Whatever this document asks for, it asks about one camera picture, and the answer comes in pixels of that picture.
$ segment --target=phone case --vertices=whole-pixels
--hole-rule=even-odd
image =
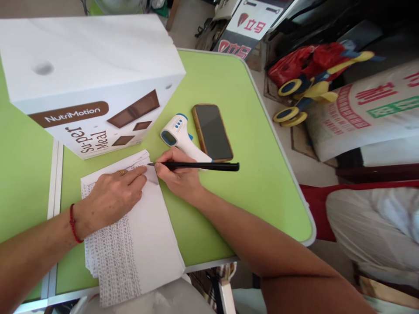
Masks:
[[[227,135],[226,127],[224,126],[223,116],[221,115],[221,112],[220,112],[220,109],[218,108],[218,106],[214,105],[214,104],[198,104],[198,105],[195,105],[192,108],[192,117],[193,117],[193,121],[195,123],[196,133],[198,134],[198,140],[199,140],[199,144],[201,145],[201,150],[208,155],[208,151],[206,149],[205,142],[204,142],[204,136],[202,134],[201,125],[199,124],[198,114],[196,113],[196,109],[195,109],[195,107],[197,107],[197,106],[215,106],[215,107],[217,107],[218,112],[219,112],[220,117],[221,117],[221,122],[223,123],[224,132],[225,132],[226,137],[227,137],[227,142],[228,142],[228,146],[230,148],[232,157],[231,158],[224,158],[224,159],[214,159],[214,162],[225,162],[225,161],[232,160],[234,158],[234,154],[233,154],[233,150],[231,149],[231,144],[230,144],[230,140],[229,140],[228,135]]]

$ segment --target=smartphone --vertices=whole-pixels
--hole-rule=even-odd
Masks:
[[[198,104],[192,108],[201,150],[214,162],[233,159],[233,151],[228,140],[220,109],[212,104]]]

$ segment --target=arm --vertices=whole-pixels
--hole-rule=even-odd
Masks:
[[[146,167],[103,174],[88,197],[73,206],[79,239],[121,219],[141,198]],[[77,245],[69,210],[0,244],[0,304],[13,313],[45,274]]]
[[[176,148],[157,159],[165,161],[194,162]],[[261,277],[268,312],[374,313],[349,282],[302,244],[203,188],[197,169],[172,172],[157,163],[156,170],[168,187],[196,207]]]

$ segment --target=red plastic bag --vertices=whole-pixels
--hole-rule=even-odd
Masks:
[[[350,60],[350,58],[341,57],[340,54],[343,51],[345,48],[339,43],[301,47],[279,60],[269,69],[268,76],[278,87],[298,78],[301,74],[310,79],[335,65]],[[331,75],[327,81],[334,80],[345,69]]]

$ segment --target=red bracelet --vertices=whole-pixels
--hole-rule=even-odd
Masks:
[[[76,229],[74,228],[74,225],[76,224],[76,221],[73,218],[73,206],[74,204],[71,204],[70,206],[70,225],[71,225],[71,231],[73,231],[74,239],[77,243],[83,243],[83,240],[80,240],[79,237],[76,235]]]

